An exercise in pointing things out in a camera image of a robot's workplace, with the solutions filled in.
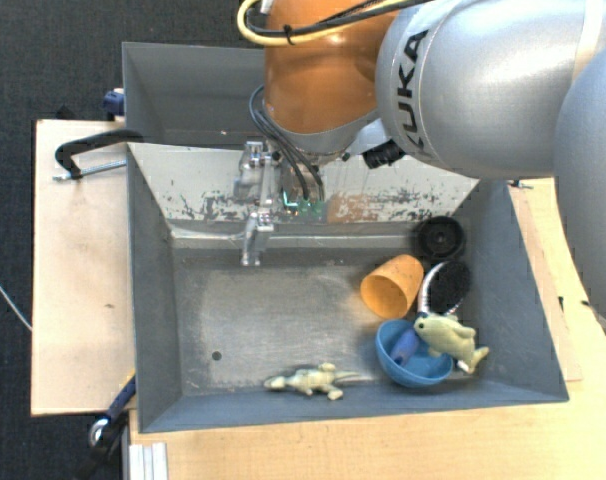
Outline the pale grey metal gripper finger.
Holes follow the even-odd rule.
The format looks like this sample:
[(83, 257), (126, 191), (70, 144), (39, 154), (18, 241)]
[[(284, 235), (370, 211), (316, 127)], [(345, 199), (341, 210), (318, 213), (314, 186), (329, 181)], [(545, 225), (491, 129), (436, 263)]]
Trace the pale grey metal gripper finger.
[(269, 211), (254, 211), (246, 222), (242, 234), (241, 264), (259, 266), (261, 256), (267, 249), (268, 241), (275, 231)]
[(256, 206), (271, 206), (274, 202), (275, 165), (266, 144), (247, 142), (238, 169), (239, 174), (234, 180), (234, 197), (253, 201)]

